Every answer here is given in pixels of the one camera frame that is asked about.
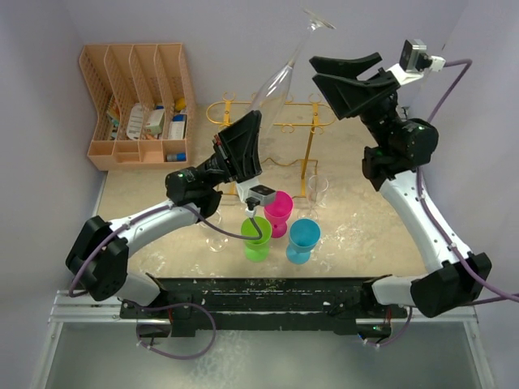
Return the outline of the blue capped small bottle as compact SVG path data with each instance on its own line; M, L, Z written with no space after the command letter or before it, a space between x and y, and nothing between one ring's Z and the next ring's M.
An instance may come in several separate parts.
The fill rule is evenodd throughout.
M185 153L169 153L165 156L167 162L183 162L187 160Z

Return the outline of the short clear wine glass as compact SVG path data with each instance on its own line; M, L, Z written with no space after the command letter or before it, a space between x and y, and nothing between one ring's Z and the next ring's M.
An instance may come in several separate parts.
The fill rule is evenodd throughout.
M223 229L223 219L219 210L217 210L212 216L208 217L207 221L219 229ZM206 245L212 252L221 252L226 248L228 243L228 237L226 235L216 231L203 221L200 221L198 226L203 232Z

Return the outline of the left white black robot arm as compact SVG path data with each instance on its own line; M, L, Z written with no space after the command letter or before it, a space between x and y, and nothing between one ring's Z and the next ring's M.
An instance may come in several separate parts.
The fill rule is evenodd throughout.
M220 205L222 193L217 186L222 183L236 183L248 212L265 204L264 195L254 192L263 172L259 157L262 118L259 110L246 113L214 136L208 159L169 173L165 201L116 220L88 219L66 257L66 267L74 276L69 296L88 294L95 301L121 297L138 303L149 318L164 314L164 289L150 276L131 274L129 260L166 234L206 223Z

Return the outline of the tall clear flute glass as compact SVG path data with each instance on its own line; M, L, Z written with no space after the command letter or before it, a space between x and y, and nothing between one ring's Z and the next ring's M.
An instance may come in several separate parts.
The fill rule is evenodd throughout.
M261 112L260 133L262 135L266 135L271 130L277 117L283 110L286 97L290 91L295 64L307 42L318 29L334 30L336 28L335 25L306 7L303 7L302 11L308 18L308 25L305 32L287 58L285 64L264 82L259 91L255 93L249 105L250 111L257 110Z

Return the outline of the yellow bottle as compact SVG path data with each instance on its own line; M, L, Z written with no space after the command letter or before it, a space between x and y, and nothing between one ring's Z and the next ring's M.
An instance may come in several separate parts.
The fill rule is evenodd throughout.
M177 99L175 102L174 102L174 109L176 111L182 111L183 109L185 109L187 107L187 103L186 103L186 100L184 97L181 97L179 99Z

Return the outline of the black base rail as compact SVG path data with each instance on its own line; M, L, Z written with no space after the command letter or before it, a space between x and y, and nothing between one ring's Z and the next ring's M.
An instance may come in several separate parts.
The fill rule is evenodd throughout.
M123 302L121 316L173 327L173 337L198 330L330 331L336 335L389 336L400 306L383 306L367 291L366 277L161 278L153 311Z

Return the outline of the colourful booklet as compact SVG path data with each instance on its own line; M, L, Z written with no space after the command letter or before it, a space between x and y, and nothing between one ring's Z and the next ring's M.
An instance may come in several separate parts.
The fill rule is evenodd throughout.
M107 103L106 109L105 109L105 113L106 113L106 116L110 123L109 139L115 140L117 138L118 128L119 128L120 119L121 119L120 110L119 110L117 101L115 99L115 96L110 97L110 99Z

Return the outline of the white blue box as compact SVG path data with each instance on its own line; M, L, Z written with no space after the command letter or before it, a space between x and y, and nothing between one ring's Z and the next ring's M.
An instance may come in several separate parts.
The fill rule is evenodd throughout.
M179 113L173 116L169 123L168 140L182 140L185 138L187 115Z

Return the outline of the white paper card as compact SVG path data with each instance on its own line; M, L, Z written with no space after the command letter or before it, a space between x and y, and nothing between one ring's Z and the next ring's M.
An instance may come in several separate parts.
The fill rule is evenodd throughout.
M138 140L140 138L143 121L144 121L143 106L140 103L136 103L131 108L128 123L127 123L127 128L126 128L126 137L129 140Z

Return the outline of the peach plastic file organizer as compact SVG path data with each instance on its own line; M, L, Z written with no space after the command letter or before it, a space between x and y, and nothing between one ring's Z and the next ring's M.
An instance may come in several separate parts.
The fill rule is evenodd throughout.
M195 92L181 43L85 45L79 56L97 123L88 149L88 158L100 171L132 169L181 169L191 165L191 136L195 130ZM105 109L115 96L121 119L117 138L110 140L110 123ZM174 109L184 97L187 107ZM165 109L161 136L150 139L142 126L138 140L126 137L126 128L134 104L149 115L157 106ZM185 138L168 140L169 123L174 115L187 115ZM185 153L183 162L167 162L169 153Z

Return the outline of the blue plastic goblet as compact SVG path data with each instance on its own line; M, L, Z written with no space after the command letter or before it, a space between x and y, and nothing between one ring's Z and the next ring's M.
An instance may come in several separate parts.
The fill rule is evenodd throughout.
M320 234L320 227L314 220L296 220L289 231L289 245L285 252L287 259L297 265L306 263L320 240Z

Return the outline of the green plastic goblet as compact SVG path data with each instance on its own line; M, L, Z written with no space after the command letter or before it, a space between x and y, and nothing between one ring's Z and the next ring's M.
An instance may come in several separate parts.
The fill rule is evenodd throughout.
M255 216L254 221L258 225L262 237L258 240L245 240L245 255L252 262L263 262L269 253L269 241L272 236L272 226L261 216ZM258 237L259 233L250 219L242 222L241 234L244 237Z

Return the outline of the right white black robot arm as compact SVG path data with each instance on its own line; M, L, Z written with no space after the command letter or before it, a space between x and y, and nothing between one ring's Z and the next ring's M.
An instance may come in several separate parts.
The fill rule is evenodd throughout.
M381 276L366 282L362 311L379 317L389 305L412 306L434 318L478 298L491 260L475 254L454 233L427 192L421 168L431 161L438 130L428 121L404 120L397 113L397 89L448 62L420 53L359 79L381 60L378 53L352 60L314 56L310 64L313 81L336 118L359 118L375 140L375 147L364 149L362 174L399 215L427 270L424 276Z

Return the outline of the pink plastic goblet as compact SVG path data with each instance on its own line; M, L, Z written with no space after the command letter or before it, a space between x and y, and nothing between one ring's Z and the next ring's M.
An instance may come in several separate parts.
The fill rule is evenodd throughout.
M272 238L283 237L288 229L287 221L294 208L292 197L286 192L279 190L276 198L264 208L264 216L272 226Z

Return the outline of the white medicine box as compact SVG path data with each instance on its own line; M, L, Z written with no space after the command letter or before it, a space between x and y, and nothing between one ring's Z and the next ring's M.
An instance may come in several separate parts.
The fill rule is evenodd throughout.
M144 133L148 135L158 135L163 131L165 120L165 109L160 107L154 109L148 116L148 120L144 125Z

